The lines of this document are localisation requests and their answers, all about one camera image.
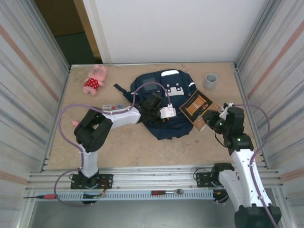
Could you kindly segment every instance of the backpack strap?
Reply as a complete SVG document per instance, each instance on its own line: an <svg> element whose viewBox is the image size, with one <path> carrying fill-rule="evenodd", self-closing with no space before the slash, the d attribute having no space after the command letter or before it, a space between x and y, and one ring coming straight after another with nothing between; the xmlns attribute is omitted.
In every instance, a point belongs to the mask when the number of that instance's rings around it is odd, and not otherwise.
<svg viewBox="0 0 304 228"><path fill-rule="evenodd" d="M125 89L121 88L121 86L118 85L118 84L115 84L114 87L115 87L116 89L118 89L120 92L122 92L123 94L125 94L125 93L127 92Z"/></svg>
<svg viewBox="0 0 304 228"><path fill-rule="evenodd" d="M133 94L131 92L127 92L125 89L121 88L118 84L115 84L114 87L123 93L123 96L127 98L129 102L133 101Z"/></svg>

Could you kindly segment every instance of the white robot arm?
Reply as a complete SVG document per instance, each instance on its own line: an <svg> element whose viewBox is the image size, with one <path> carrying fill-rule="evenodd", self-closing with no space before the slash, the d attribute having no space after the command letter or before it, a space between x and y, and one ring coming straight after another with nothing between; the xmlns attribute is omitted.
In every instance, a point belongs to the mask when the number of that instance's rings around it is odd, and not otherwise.
<svg viewBox="0 0 304 228"><path fill-rule="evenodd" d="M89 179L98 173L97 156L111 129L127 124L136 124L146 120L163 122L164 119L176 116L172 104L161 108L162 98L152 93L148 99L134 107L109 111L109 114L89 110L74 130L76 140L83 154L81 174L88 179L88 187L95 183Z"/></svg>
<svg viewBox="0 0 304 228"><path fill-rule="evenodd" d="M237 228L273 228L266 207L276 224L282 216L281 211L279 207L272 205L262 184L256 161L252 160L253 144L244 133L244 118L244 110L233 107L232 103L224 104L221 113L207 110L204 114L206 124L215 133L223 135L224 146L237 169L230 163L216 163L211 170L211 179L214 184L222 185L227 191L235 208Z"/></svg>

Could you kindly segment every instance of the pink stuffed toy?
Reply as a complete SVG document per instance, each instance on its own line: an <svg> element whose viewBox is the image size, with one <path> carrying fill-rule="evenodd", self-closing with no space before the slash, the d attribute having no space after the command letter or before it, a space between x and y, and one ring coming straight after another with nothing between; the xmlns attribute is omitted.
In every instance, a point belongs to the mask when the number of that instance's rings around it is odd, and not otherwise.
<svg viewBox="0 0 304 228"><path fill-rule="evenodd" d="M77 121L77 120L73 120L73 121L72 121L72 125L73 125L74 127L77 127L79 123L80 123L80 122Z"/></svg>
<svg viewBox="0 0 304 228"><path fill-rule="evenodd" d="M88 78L85 80L82 92L85 94L90 92L91 95L95 95L99 86L105 86L105 83L103 81L106 78L106 70L106 66L100 67L96 64L93 69L90 70L90 72L87 74Z"/></svg>

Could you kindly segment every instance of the red handle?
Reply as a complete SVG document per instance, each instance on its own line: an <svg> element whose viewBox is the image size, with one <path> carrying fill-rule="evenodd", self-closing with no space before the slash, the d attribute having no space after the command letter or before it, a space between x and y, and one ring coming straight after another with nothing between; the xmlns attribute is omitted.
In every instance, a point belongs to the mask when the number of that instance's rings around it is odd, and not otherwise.
<svg viewBox="0 0 304 228"><path fill-rule="evenodd" d="M53 200L53 199L56 199L56 196L55 196L55 194L46 194L46 195L44 195L44 197L43 197L44 199L46 199L46 200Z"/></svg>
<svg viewBox="0 0 304 228"><path fill-rule="evenodd" d="M165 195L166 191L151 191L151 194L153 196L160 196L160 195Z"/></svg>

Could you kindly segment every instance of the cable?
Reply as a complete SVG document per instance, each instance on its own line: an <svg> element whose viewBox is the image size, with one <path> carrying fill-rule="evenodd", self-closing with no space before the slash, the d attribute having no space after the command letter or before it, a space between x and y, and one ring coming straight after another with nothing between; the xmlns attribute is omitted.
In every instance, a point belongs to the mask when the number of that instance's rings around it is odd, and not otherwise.
<svg viewBox="0 0 304 228"><path fill-rule="evenodd" d="M204 169L204 168L198 168L198 169L196 169L195 171L194 171L194 173L193 173L193 178L194 178L194 180L198 180L198 179L196 179L195 177L194 177L194 175L196 174L196 172L198 171L198 170L205 170L206 172L210 172L210 171L208 171L208 170L206 170L206 169Z"/></svg>
<svg viewBox="0 0 304 228"><path fill-rule="evenodd" d="M271 213L270 213L270 211L269 211L269 209L268 209L268 207L267 207L267 205L266 205L266 203L265 203L263 197L261 197L262 194L261 194L260 189L258 188L258 184L257 184L257 182L256 182L256 178L255 178L254 171L253 171L253 166L252 166L253 160L255 159L256 155L257 155L257 154L261 151L261 149L265 146L265 144L267 143L267 140L268 140L268 138L269 138L269 134L270 134L270 121L269 121L268 115L267 115L267 113L266 113L261 107L255 105L255 104L235 104L234 106L250 106L250 107L255 107L255 108L259 109L259 110L264 114L264 116L265 116L265 118L266 118L266 121L267 121L267 134L266 134L266 137L265 137L265 140L264 140L263 144L262 144L262 145L253 153L253 155L252 155L252 157L251 157L251 159L250 159L249 169L250 169L252 181L253 181L253 184L254 184L254 186L255 186L255 188L256 188L256 191L257 191L257 193L258 193L259 199L261 200L261 202L262 202L262 204L263 204L263 206L264 206L264 208L265 208L265 210L266 210L266 212L267 212L267 214L268 214L268 216L269 216L269 218L270 218L272 224L273 224L274 227L276 228L276 227L277 227L277 224L276 224L276 222L275 222L275 219L272 217L272 215L271 215Z"/></svg>
<svg viewBox="0 0 304 228"><path fill-rule="evenodd" d="M217 138L217 133L214 132L214 137L216 138L216 140L225 148L227 148L218 138Z"/></svg>
<svg viewBox="0 0 304 228"><path fill-rule="evenodd" d="M105 193L105 190L108 189L108 183L106 182L106 180L100 179L99 180L99 185L104 189L103 192Z"/></svg>
<svg viewBox="0 0 304 228"><path fill-rule="evenodd" d="M96 112L99 112L99 113L102 113L102 114L108 114L108 115L126 113L126 112L128 112L131 108L133 108L134 105L135 105L136 92L138 92L142 87L144 87L145 85L148 85L148 84L157 84L157 85L159 85L159 86L165 91L165 93L166 93L166 95L167 95L167 98L168 98L168 105L171 105L171 100L170 100L169 93L168 93L168 91L165 89L165 87L164 87L162 84L157 83L157 82L147 82L147 83L144 83L144 84L142 84L141 86L139 86L139 87L134 91L134 94L133 94L133 102L132 102L131 106L130 106L128 109L125 109L125 110L123 110L123 111L118 111L118 112L105 112L105 111L102 111L102 110L100 110L100 109L98 109L98 108L94 108L94 107L91 107L91 106L85 105L85 104L70 104L70 105L66 106L66 107L61 111L61 113L60 113L60 115L59 115L59 118L58 118L58 124L57 124L57 125L58 125L58 131L59 131L61 137L62 137L65 141L67 141L69 144L71 144L72 146L76 147L76 148L80 151L81 163L80 163L80 167L79 167L78 169L75 169L75 170L68 170L68 171L62 173L62 174L58 177L58 179L55 181L55 185L54 185L54 194L55 194L55 196L56 196L56 199L57 199L60 203L66 205L66 206L76 207L76 208L82 208L82 207L87 207L87 206L89 206L89 205L92 205L92 204L74 205L74 204L70 204L70 203L65 203L65 202L63 202L61 199L59 199L59 197L58 197L58 195L57 195L57 193L56 193L56 187L57 187L57 184L58 184L60 178L62 178L64 175L66 175L66 174L69 173L69 172L81 171L81 170L83 169L83 165L84 165L84 154L83 154L84 152L82 151L82 149L80 148L80 146L78 146L77 144L73 143L73 142L70 141L68 138L66 138L66 136L65 136L65 135L63 134L63 132L62 132L62 129L61 129L61 118L62 118L63 113L64 113L67 109L69 109L69 108L71 108L71 107L83 107L83 108L88 108L88 109L91 109L91 110L93 110L93 111L96 111Z"/></svg>
<svg viewBox="0 0 304 228"><path fill-rule="evenodd" d="M229 197L229 195L225 196L224 198L218 200L217 203L220 203L220 202L224 201L224 200L227 199L228 197Z"/></svg>

